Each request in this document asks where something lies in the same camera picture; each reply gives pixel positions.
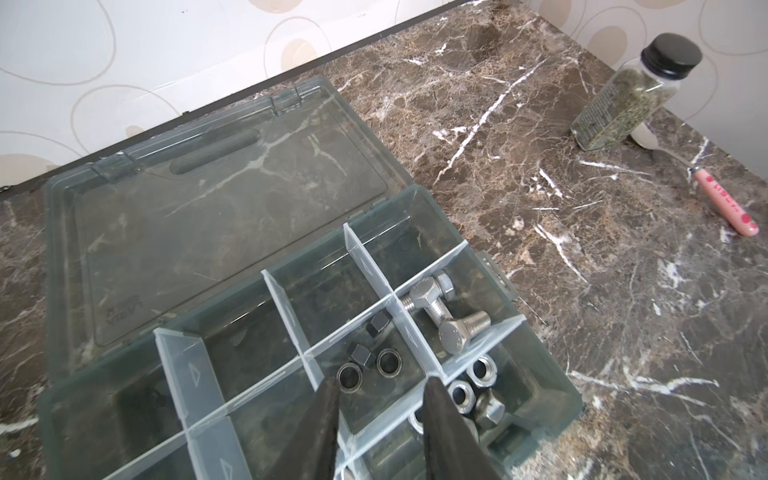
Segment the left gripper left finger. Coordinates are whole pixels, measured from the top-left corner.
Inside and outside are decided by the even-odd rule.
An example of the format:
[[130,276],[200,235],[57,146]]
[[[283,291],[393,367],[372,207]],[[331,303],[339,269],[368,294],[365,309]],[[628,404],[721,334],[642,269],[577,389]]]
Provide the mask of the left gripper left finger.
[[333,479],[340,417],[340,385],[325,378],[297,430],[265,479]]

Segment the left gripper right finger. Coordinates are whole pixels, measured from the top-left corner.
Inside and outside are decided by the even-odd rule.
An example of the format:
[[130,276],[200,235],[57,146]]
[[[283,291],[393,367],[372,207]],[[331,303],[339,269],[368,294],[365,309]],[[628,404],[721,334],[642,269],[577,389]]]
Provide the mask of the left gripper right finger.
[[426,381],[422,424],[427,479],[500,479],[439,377]]

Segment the silver hex nuts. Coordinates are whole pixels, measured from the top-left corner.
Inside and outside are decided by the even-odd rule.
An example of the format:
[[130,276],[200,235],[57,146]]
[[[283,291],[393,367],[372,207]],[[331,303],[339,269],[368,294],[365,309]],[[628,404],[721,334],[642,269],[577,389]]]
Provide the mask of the silver hex nuts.
[[506,412],[505,401],[493,389],[498,373],[495,361],[484,354],[447,386],[454,406],[473,434],[499,426]]

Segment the silver hex bolt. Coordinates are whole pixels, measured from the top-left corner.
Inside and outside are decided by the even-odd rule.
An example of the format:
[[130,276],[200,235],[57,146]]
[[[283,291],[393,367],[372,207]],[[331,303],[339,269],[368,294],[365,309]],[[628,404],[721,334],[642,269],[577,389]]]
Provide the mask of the silver hex bolt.
[[444,320],[438,329],[441,346],[449,354],[457,355],[491,324],[491,317],[485,311],[478,311],[461,319]]
[[455,297],[456,290],[450,276],[444,270],[438,270],[416,283],[400,301],[409,314],[424,310],[432,322],[440,327],[443,321],[453,319],[446,303]]

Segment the grey compartment organizer box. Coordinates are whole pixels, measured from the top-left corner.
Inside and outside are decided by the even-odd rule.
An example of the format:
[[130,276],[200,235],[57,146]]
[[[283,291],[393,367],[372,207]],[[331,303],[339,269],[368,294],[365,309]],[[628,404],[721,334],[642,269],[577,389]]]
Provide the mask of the grey compartment organizer box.
[[[582,411],[514,287],[323,77],[56,175],[44,199],[53,479],[263,479],[382,310],[402,370],[341,391],[335,478],[424,478],[426,381],[484,354],[506,412],[471,434],[502,477]],[[453,319],[492,320],[457,355],[400,301],[438,270]]]

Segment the small spice jar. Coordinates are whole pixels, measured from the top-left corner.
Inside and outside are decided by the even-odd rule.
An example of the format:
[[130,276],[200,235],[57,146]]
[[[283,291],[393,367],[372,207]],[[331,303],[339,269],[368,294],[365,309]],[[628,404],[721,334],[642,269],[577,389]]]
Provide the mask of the small spice jar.
[[699,46],[675,33],[656,36],[582,109],[571,132],[585,151],[608,150],[663,106],[703,60]]

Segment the pink handled spoon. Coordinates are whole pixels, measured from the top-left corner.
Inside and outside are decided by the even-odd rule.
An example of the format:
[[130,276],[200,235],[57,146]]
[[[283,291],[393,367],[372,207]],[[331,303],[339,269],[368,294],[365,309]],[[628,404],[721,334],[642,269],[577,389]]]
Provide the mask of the pink handled spoon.
[[691,161],[680,155],[663,148],[658,137],[641,123],[630,133],[631,139],[645,150],[662,153],[682,163],[692,174],[693,179],[699,184],[704,193],[717,207],[721,215],[741,235],[746,237],[756,236],[760,229],[750,214],[730,195],[730,193],[709,173],[705,168],[696,166]]

